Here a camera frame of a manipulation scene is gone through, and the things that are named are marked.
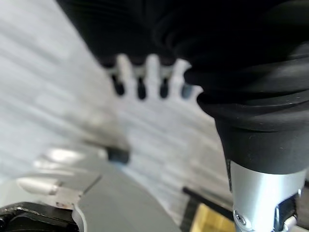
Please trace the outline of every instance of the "blurry background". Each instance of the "blurry background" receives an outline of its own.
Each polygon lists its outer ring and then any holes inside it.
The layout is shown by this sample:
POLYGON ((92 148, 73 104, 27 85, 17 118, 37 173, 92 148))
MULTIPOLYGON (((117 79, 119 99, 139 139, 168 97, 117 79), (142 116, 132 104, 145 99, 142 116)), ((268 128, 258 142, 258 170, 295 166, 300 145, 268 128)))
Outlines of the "blurry background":
POLYGON ((88 141, 129 147, 131 162, 121 169, 177 224, 188 201, 183 186, 229 200, 214 122, 196 104, 200 90, 188 100, 180 97, 185 63, 177 63, 163 101, 158 64, 150 57, 148 98, 140 102, 130 64, 124 57, 120 62, 126 84, 121 99, 53 0, 1 0, 0 182, 29 170, 51 146, 88 141))

